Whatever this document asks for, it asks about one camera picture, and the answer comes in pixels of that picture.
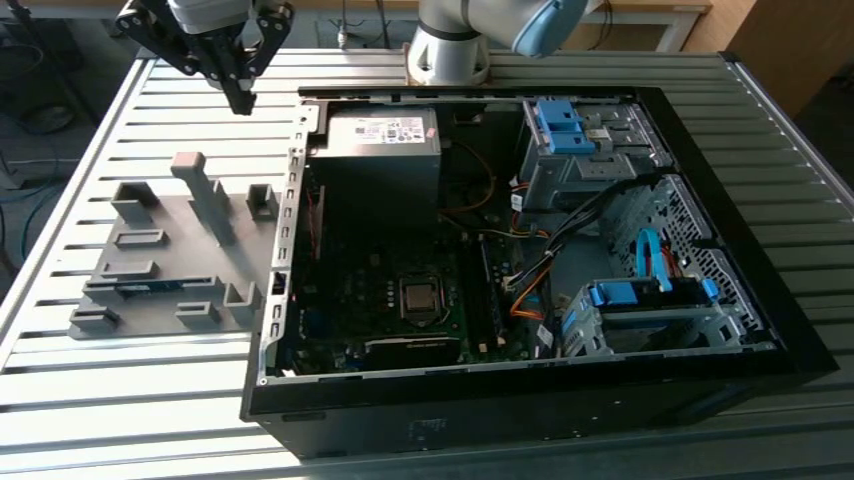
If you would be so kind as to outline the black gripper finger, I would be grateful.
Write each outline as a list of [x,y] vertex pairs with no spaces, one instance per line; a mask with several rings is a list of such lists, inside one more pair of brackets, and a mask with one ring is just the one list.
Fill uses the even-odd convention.
[[[216,29],[240,29],[242,21]],[[236,50],[190,51],[188,35],[178,26],[166,1],[128,1],[114,20],[114,26],[145,49],[156,54],[180,73],[201,74],[218,89],[236,115],[249,115],[254,94],[238,92],[236,85]]]
[[257,39],[249,46],[244,45],[241,32],[236,41],[236,85],[238,92],[248,95],[254,79],[264,73],[290,32],[293,8],[281,0],[238,1],[237,11],[244,15],[240,31],[246,25],[257,30]]

